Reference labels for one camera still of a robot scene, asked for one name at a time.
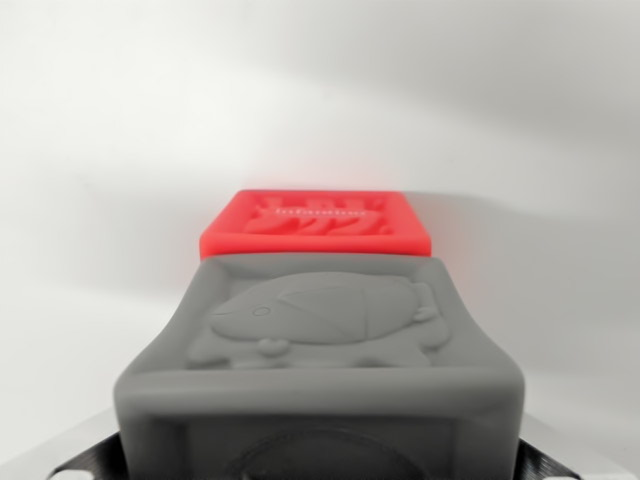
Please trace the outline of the black-tipped silver gripper left finger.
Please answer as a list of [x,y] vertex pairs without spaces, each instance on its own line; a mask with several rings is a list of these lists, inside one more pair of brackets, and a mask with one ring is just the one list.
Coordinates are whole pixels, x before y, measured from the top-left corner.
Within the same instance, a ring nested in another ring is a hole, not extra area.
[[69,470],[75,478],[129,478],[113,408],[3,464],[1,478],[50,479]]

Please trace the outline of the black-tipped silver gripper right finger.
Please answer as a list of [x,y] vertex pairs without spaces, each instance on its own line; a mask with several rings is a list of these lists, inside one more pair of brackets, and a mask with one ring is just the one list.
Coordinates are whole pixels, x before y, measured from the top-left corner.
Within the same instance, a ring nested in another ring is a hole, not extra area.
[[524,414],[514,478],[628,480],[639,476]]

